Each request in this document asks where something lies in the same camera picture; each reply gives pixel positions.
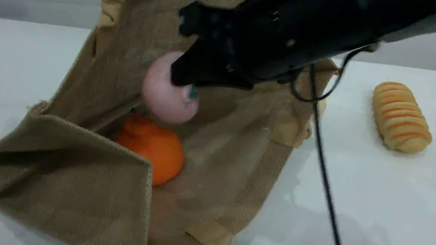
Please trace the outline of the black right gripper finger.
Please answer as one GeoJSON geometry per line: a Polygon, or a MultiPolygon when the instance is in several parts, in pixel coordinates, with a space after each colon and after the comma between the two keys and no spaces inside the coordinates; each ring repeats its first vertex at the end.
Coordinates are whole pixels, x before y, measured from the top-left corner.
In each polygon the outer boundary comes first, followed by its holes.
{"type": "Polygon", "coordinates": [[[224,87],[228,83],[227,59],[216,47],[198,38],[181,57],[172,63],[174,86],[224,87]]]}

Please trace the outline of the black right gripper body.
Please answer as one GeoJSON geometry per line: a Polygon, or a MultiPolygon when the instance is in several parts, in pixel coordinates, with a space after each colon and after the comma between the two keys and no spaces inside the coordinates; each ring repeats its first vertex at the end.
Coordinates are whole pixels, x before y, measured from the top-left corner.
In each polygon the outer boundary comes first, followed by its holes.
{"type": "Polygon", "coordinates": [[[234,8],[194,1],[180,9],[179,34],[208,41],[227,59],[224,87],[252,89],[267,81],[287,83],[316,62],[299,20],[310,22],[309,0],[244,0],[234,8]]]}

